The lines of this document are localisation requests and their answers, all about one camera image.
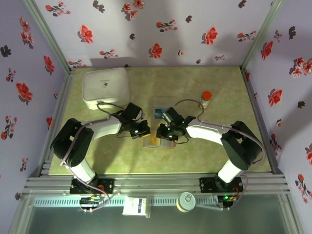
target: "orange bottle cap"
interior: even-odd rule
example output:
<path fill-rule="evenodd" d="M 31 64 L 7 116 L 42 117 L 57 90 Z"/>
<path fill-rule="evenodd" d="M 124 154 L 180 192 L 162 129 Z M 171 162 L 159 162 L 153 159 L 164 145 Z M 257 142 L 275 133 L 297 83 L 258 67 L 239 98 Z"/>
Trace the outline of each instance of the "orange bottle cap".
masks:
<path fill-rule="evenodd" d="M 204 91 L 201 98 L 205 101 L 209 101 L 213 95 L 209 91 Z"/>

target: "tabletop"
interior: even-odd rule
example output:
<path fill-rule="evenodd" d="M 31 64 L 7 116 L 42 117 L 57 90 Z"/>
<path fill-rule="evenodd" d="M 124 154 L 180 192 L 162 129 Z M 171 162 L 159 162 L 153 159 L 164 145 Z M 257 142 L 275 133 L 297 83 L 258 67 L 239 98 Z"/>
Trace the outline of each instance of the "tabletop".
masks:
<path fill-rule="evenodd" d="M 104 68 L 78 68 L 73 78 L 62 126 L 70 118 L 79 121 L 106 117 L 99 110 L 90 110 L 82 100 L 82 79 L 85 73 Z M 155 109 L 174 105 L 181 99 L 200 100 L 208 90 L 212 99 L 202 120 L 220 124 L 243 121 L 261 139 L 254 112 L 239 67 L 145 67 L 126 68 L 130 102 L 141 107 L 151 130 L 162 120 L 154 119 Z M 201 109 L 194 102 L 183 102 L 175 107 L 183 117 L 197 116 Z M 118 108 L 106 109 L 111 113 Z M 222 145 L 203 139 L 190 139 L 173 149 L 143 147 L 143 138 L 117 138 L 107 135 L 91 142 L 86 160 L 98 174 L 140 173 L 200 173 L 217 172 L 228 160 Z M 50 175 L 68 175 L 60 160 L 54 156 Z M 271 171 L 266 159 L 249 171 Z"/>

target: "glass panel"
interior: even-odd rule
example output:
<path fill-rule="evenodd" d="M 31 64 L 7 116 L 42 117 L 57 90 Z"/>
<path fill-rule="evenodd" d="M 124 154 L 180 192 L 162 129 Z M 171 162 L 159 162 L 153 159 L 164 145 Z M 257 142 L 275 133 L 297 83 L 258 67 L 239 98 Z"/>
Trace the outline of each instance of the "glass panel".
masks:
<path fill-rule="evenodd" d="M 122 207 L 85 214 L 78 207 L 33 209 L 28 234 L 286 234 L 276 195 L 245 195 L 228 211 L 195 207 L 188 213 L 175 206 L 151 207 L 151 218 L 123 216 Z"/>

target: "can lid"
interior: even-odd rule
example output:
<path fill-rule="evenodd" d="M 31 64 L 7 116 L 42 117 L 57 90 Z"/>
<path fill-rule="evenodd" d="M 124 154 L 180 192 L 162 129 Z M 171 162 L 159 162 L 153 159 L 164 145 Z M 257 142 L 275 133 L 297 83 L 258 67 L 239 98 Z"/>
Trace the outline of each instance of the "can lid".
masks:
<path fill-rule="evenodd" d="M 184 192 L 179 197 L 179 205 L 182 209 L 190 211 L 195 207 L 196 201 L 193 194 Z"/>
<path fill-rule="evenodd" d="M 204 91 L 201 98 L 205 101 L 209 101 L 213 95 L 209 91 Z"/>

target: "tin can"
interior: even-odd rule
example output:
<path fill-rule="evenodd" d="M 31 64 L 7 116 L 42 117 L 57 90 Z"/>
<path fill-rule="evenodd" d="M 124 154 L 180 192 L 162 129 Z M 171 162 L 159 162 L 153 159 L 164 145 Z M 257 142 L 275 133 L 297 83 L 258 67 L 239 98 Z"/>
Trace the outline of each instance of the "tin can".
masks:
<path fill-rule="evenodd" d="M 189 192 L 182 193 L 176 200 L 177 208 L 185 213 L 194 209 L 195 204 L 195 197 Z"/>
<path fill-rule="evenodd" d="M 213 95 L 209 91 L 204 91 L 201 94 L 200 104 L 202 104 L 204 108 L 207 108 L 212 96 Z"/>

